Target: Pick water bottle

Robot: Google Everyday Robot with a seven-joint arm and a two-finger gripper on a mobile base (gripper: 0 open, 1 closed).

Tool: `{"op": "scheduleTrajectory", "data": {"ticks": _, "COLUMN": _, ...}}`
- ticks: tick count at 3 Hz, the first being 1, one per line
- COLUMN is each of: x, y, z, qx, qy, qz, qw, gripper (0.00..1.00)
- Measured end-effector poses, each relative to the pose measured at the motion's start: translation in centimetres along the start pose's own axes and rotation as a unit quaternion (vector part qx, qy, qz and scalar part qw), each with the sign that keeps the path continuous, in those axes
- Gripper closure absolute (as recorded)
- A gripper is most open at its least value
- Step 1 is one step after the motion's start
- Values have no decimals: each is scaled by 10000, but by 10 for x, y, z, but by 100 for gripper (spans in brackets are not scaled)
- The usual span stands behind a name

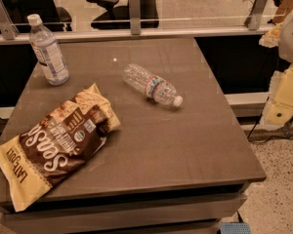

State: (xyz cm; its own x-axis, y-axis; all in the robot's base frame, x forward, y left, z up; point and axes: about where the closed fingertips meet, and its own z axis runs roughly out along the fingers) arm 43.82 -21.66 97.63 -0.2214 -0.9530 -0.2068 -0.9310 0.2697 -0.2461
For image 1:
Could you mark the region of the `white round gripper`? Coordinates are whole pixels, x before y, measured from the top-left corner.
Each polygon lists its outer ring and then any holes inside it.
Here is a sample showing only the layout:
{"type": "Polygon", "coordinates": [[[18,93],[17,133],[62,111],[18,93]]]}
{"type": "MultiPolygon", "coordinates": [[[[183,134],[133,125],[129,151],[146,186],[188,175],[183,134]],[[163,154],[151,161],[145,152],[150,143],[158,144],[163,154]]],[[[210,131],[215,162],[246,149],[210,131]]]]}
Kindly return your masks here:
{"type": "Polygon", "coordinates": [[[273,73],[269,97],[260,120],[264,126],[283,126],[293,117],[293,10],[280,29],[278,53],[292,64],[283,72],[273,73]]]}

